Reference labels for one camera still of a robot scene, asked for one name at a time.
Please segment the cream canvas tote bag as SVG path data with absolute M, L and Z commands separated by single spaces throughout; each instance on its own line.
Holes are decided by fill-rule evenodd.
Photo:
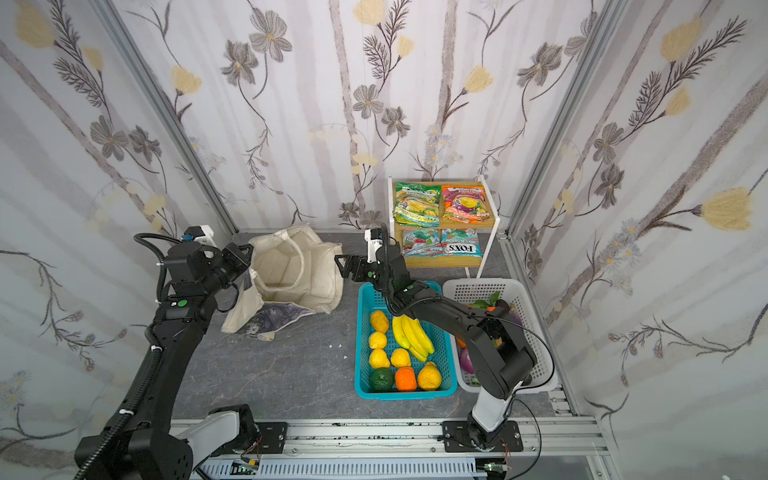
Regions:
M 335 257 L 341 244 L 326 242 L 302 225 L 256 236 L 248 245 L 251 264 L 223 333 L 272 341 L 301 318 L 330 314 L 340 304 L 343 280 Z

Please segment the yellow banana bunch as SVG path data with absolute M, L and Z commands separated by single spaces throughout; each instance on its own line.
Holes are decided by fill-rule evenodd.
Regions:
M 416 319 L 407 315 L 396 316 L 392 320 L 392 331 L 397 344 L 420 362 L 426 363 L 435 352 L 431 339 Z

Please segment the green snack bag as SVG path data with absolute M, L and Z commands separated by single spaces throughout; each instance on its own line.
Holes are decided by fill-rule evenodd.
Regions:
M 394 197 L 394 220 L 405 226 L 436 228 L 440 224 L 438 185 L 397 182 Z

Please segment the orange fruit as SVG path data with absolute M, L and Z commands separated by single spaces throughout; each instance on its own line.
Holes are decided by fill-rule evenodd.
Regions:
M 395 387 L 400 392 L 413 392 L 418 388 L 415 371 L 412 367 L 398 368 L 395 373 Z

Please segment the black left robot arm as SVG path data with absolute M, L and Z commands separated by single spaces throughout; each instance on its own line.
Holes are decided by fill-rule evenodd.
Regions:
M 102 431 L 80 440 L 75 451 L 78 479 L 187 479 L 207 456 L 171 433 L 176 397 L 187 366 L 218 308 L 217 294 L 251 264 L 250 244 L 219 249 L 189 236 L 137 233 L 160 267 L 158 306 L 145 327 L 148 349 L 117 411 Z

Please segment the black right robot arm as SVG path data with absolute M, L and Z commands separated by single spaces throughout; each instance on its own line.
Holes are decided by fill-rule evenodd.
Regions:
M 392 314 L 425 321 L 467 346 L 481 390 L 468 416 L 462 442 L 488 450 L 502 435 L 512 400 L 538 363 L 524 328 L 508 307 L 485 309 L 449 299 L 425 282 L 411 277 L 399 247 L 386 242 L 375 258 L 337 255 L 343 278 L 367 282 L 378 291 Z

